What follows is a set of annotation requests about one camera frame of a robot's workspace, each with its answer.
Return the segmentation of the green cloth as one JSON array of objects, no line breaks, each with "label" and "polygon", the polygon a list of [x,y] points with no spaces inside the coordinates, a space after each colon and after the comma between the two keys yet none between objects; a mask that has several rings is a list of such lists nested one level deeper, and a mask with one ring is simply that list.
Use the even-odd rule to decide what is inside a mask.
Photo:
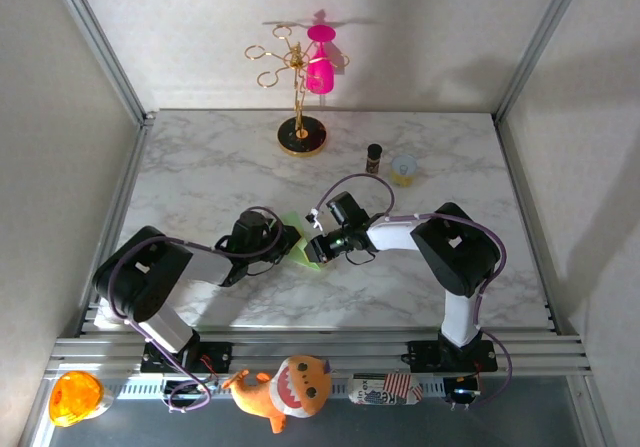
[{"label": "green cloth", "polygon": [[311,263],[307,258],[307,255],[305,254],[304,249],[308,244],[308,236],[303,228],[300,216],[295,211],[289,211],[285,214],[282,214],[280,216],[280,219],[286,225],[295,226],[301,234],[301,239],[299,242],[297,242],[300,247],[300,262],[296,264],[312,269],[314,271],[320,271],[321,266]]}]

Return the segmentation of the clear cup yellow content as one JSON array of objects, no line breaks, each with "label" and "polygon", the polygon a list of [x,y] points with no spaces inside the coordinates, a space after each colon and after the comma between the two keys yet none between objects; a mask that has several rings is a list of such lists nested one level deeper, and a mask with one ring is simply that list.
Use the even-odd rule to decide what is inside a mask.
[{"label": "clear cup yellow content", "polygon": [[400,154],[391,162],[391,181],[400,187],[410,187],[417,172],[417,161],[409,154]]}]

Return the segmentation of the orange plush shark toy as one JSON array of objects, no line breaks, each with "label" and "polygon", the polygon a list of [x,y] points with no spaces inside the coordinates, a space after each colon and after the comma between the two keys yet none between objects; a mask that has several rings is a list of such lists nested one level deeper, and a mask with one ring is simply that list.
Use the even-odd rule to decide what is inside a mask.
[{"label": "orange plush shark toy", "polygon": [[285,430],[289,417],[310,418],[324,407],[332,389],[330,362],[307,355],[286,358],[274,374],[245,369],[222,384],[237,407],[268,419],[273,434]]}]

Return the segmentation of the printed flag can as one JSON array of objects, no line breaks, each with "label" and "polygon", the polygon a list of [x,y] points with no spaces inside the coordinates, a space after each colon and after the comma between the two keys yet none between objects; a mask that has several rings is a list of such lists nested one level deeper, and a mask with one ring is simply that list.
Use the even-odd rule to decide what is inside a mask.
[{"label": "printed flag can", "polygon": [[415,405],[423,398],[416,378],[405,373],[354,374],[347,383],[349,400],[357,405]]}]

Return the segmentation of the pink wine glass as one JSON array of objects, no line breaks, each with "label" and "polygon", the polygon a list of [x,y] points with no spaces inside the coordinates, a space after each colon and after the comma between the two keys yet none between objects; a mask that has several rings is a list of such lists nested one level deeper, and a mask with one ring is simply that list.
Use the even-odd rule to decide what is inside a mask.
[{"label": "pink wine glass", "polygon": [[307,64],[306,88],[314,94],[325,95],[334,87],[334,67],[325,51],[325,44],[335,38],[335,30],[318,24],[310,27],[307,34],[316,50]]}]

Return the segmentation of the black control box with light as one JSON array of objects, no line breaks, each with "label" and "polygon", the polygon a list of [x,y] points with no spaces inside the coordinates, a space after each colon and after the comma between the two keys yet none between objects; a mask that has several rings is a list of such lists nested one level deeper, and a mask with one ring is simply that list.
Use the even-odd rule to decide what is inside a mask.
[{"label": "black control box with light", "polygon": [[462,405],[465,409],[482,395],[480,376],[470,374],[460,377],[447,377],[443,379],[445,397],[444,400],[452,407]]}]

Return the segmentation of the translucent orange ball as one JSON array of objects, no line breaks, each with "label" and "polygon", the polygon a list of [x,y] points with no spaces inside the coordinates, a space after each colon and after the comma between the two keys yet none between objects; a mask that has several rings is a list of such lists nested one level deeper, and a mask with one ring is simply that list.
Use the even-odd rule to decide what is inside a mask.
[{"label": "translucent orange ball", "polygon": [[57,427],[70,427],[102,415],[113,400],[112,391],[93,374],[69,371],[58,378],[52,389],[49,417]]}]

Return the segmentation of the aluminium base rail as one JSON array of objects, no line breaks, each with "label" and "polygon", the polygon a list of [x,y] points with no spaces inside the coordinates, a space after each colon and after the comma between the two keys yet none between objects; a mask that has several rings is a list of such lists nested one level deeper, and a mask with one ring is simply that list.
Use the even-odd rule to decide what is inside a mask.
[{"label": "aluminium base rail", "polygon": [[[516,376],[590,375],[590,361],[577,335],[550,331],[502,331],[495,336],[512,360]],[[230,370],[270,371],[291,355],[306,354],[330,360],[341,375],[355,372],[406,371],[401,361],[410,341],[435,340],[433,330],[364,331],[218,331],[201,335],[204,342],[232,344]],[[94,332],[61,338],[54,344],[44,376],[85,370],[107,377],[139,375],[145,342],[132,332]]]}]

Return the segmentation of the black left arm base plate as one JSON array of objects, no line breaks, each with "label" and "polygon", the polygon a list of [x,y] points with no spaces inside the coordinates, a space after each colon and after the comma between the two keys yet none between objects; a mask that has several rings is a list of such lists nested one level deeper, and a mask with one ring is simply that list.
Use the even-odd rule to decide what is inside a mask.
[{"label": "black left arm base plate", "polygon": [[[186,371],[193,374],[225,374],[229,372],[233,344],[229,342],[197,342],[170,356]],[[179,370],[161,353],[147,343],[140,364],[144,374],[178,373]]]}]

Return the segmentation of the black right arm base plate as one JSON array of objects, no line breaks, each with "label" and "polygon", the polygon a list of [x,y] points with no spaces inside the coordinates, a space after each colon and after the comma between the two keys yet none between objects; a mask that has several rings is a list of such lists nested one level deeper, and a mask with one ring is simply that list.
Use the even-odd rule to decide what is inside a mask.
[{"label": "black right arm base plate", "polygon": [[411,341],[401,356],[412,373],[483,373],[498,370],[494,344],[479,340],[463,348],[439,339]]}]

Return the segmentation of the aluminium side rail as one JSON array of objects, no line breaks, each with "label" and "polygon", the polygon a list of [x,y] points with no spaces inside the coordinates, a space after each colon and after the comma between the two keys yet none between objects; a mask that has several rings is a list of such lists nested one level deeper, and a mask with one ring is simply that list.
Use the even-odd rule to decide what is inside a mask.
[{"label": "aluminium side rail", "polygon": [[126,158],[126,163],[121,172],[111,204],[107,211],[107,216],[100,233],[96,252],[89,266],[88,276],[80,298],[79,306],[77,307],[73,320],[70,322],[66,330],[66,332],[72,337],[76,337],[81,333],[86,313],[89,310],[90,305],[94,303],[96,291],[92,284],[93,275],[116,249],[134,190],[136,178],[138,176],[148,135],[154,125],[155,118],[156,112],[146,113],[142,123],[137,128],[133,146]]},{"label": "aluminium side rail", "polygon": [[509,171],[531,255],[542,289],[544,290],[550,319],[554,331],[561,334],[566,328],[562,316],[557,311],[557,302],[554,296],[557,277],[549,258],[549,250],[545,242],[534,199],[527,182],[526,173],[508,124],[506,122],[502,124],[495,122],[494,127]]}]

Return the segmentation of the aluminium frame post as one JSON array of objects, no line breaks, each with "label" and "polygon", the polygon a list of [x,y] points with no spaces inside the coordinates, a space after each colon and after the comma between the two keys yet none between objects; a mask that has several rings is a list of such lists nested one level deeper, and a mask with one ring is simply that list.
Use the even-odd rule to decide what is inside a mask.
[{"label": "aluminium frame post", "polygon": [[494,126],[505,122],[573,0],[550,0],[506,90],[492,113]]},{"label": "aluminium frame post", "polygon": [[63,0],[107,79],[137,125],[150,126],[153,113],[145,109],[88,0]]}]

